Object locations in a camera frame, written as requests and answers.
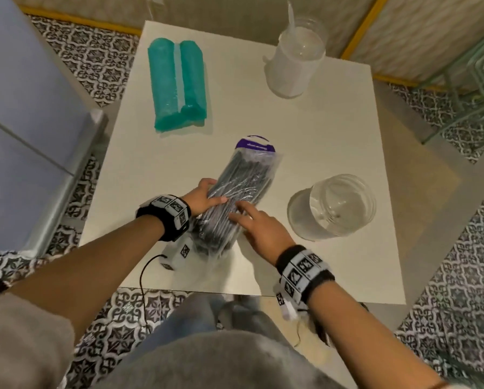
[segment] teal foam block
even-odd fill
[[[194,41],[155,39],[148,48],[155,130],[203,126],[207,117],[204,60]]]

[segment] white table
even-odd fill
[[[147,48],[158,37],[194,40],[204,53],[209,108],[202,128],[154,130]],[[325,58],[302,96],[282,99],[265,81],[263,59],[273,52],[270,45],[146,22],[80,244],[129,222],[138,205],[155,195],[183,195],[201,177],[218,177],[238,140],[257,134],[283,154],[258,208],[289,230],[286,208],[297,191],[341,173],[368,182],[377,214],[365,228],[316,243],[291,233],[330,264],[357,300],[404,304],[370,67]],[[164,244],[157,243],[122,286],[139,287],[142,267]],[[276,270],[241,236],[205,283],[191,285],[154,261],[145,270],[143,287],[271,296],[276,280]]]

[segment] cabinet door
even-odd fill
[[[12,0],[0,0],[0,124],[70,169],[92,121],[33,30]]]
[[[20,250],[67,172],[0,130],[0,250]]]

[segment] forearm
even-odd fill
[[[158,218],[141,216],[40,268],[9,292],[69,319],[77,342],[164,231]]]
[[[316,288],[308,305],[359,387],[429,389],[443,384],[437,373],[334,281]]]

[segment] hand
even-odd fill
[[[204,213],[210,207],[227,202],[227,198],[225,196],[208,198],[209,186],[212,186],[215,183],[215,179],[202,179],[197,188],[191,190],[185,196],[181,196],[181,199],[186,202],[189,208],[192,210],[192,216],[198,216],[199,214]]]
[[[241,212],[229,213],[229,219],[246,230],[245,237],[252,248],[271,265],[276,266],[278,257],[287,248],[296,245],[288,230],[275,217],[258,210],[249,202],[236,203]]]

